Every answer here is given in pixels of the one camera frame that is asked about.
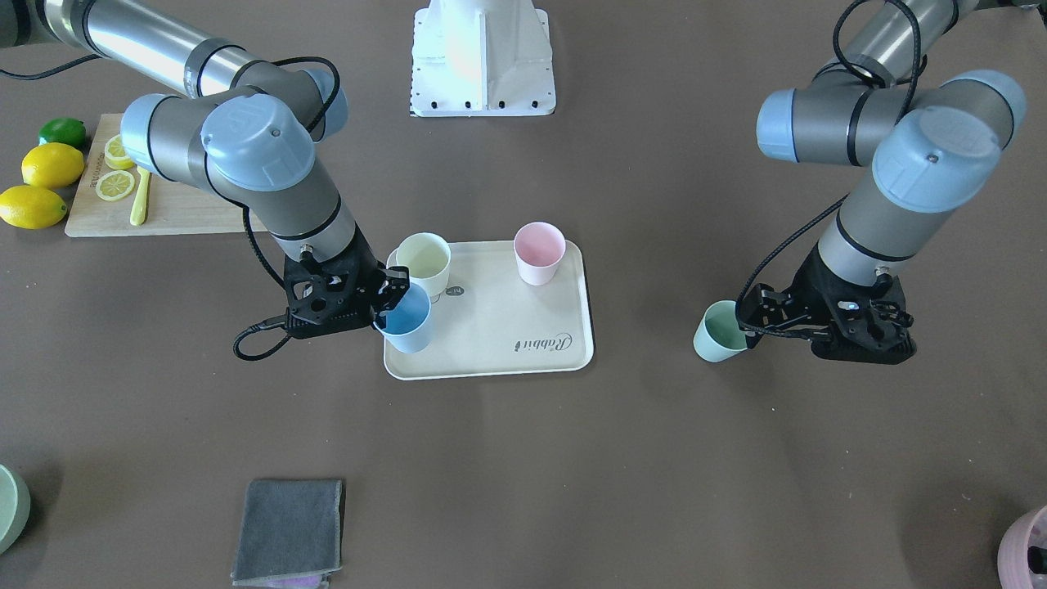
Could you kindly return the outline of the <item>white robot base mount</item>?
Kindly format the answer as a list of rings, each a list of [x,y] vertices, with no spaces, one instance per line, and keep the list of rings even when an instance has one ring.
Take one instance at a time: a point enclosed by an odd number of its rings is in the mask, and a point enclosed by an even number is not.
[[[552,115],[549,16],[531,1],[431,1],[414,15],[416,117]]]

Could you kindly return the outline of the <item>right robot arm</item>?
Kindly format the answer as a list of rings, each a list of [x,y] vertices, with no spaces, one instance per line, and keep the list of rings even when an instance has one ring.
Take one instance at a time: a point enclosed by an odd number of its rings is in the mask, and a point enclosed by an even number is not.
[[[284,70],[224,38],[138,1],[4,1],[3,47],[64,43],[120,62],[172,93],[126,108],[121,138],[135,164],[243,206],[285,254],[291,338],[382,329],[409,291],[386,268],[317,156],[348,101],[333,68]]]

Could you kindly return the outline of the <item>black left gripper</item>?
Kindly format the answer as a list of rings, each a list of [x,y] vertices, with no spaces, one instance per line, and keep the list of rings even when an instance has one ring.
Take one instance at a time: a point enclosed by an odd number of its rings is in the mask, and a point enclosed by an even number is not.
[[[871,286],[847,282],[827,268],[818,249],[785,292],[756,284],[735,302],[748,350],[764,336],[779,338],[788,319],[811,329],[811,352],[822,359],[897,365],[917,349],[901,280],[884,273]]]

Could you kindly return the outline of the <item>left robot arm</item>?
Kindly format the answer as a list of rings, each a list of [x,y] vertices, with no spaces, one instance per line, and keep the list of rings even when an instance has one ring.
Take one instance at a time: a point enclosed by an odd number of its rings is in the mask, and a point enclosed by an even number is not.
[[[1023,123],[1013,78],[974,70],[919,90],[928,49],[992,1],[887,1],[804,89],[775,91],[757,145],[789,163],[866,169],[785,290],[748,278],[735,320],[748,349],[803,339],[816,357],[897,365],[913,357],[900,273],[992,177]]]

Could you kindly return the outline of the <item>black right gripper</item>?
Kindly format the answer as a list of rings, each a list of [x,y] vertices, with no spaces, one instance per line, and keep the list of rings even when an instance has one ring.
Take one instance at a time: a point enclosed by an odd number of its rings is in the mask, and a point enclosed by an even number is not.
[[[366,329],[392,312],[409,290],[407,266],[385,268],[362,231],[326,262],[285,258],[285,332],[293,339]]]

